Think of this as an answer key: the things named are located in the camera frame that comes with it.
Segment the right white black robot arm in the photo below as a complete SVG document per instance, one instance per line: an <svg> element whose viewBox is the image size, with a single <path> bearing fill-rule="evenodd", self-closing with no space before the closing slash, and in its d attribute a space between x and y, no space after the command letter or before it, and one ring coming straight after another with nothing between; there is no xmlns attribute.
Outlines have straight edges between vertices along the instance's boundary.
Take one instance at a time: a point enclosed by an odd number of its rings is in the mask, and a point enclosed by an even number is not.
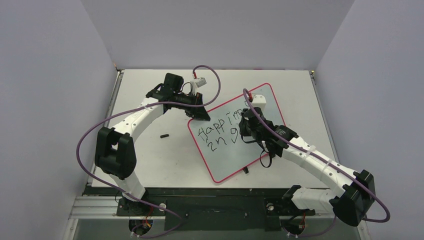
<svg viewBox="0 0 424 240"><path fill-rule="evenodd" d="M271 158L289 160L303 168L322 183L326 189L292 186L283 196L282 207L289 213L314 211L334 213L342 222L357 227L365 219L374 203L373 175L363 169L358 172L345 167L308 144L295 131L272 121L259 120L249 108L241 111L241 137L251 137Z"/></svg>

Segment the pink-framed whiteboard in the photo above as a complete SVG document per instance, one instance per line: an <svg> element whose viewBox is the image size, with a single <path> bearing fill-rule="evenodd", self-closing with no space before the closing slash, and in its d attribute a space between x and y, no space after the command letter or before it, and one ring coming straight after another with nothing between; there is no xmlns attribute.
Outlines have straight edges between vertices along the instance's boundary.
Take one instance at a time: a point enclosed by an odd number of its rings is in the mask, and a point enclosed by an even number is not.
<svg viewBox="0 0 424 240"><path fill-rule="evenodd" d="M210 110L210 121L191 119L188 130L214 183L221 183L245 167L266 158L251 137L241 137L239 123L243 109L248 108L243 95L238 95Z"/></svg>

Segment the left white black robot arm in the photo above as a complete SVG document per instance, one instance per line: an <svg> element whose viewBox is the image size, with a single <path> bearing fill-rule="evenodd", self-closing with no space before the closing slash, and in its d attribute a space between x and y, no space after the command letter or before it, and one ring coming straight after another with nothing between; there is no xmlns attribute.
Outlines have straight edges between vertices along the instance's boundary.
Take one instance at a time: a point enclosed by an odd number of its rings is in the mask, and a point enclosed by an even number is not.
<svg viewBox="0 0 424 240"><path fill-rule="evenodd" d="M197 91L206 83L205 78L196 77L189 82L190 92L183 93L183 77L167 73L164 81L146 94L138 111L113 127L104 126L98 131L95 166L109 175L123 190L124 207L134 214L144 215L151 210L147 190L135 173L135 141L154 120L172 108L183 110L192 119L210 121L203 106L203 95Z"/></svg>

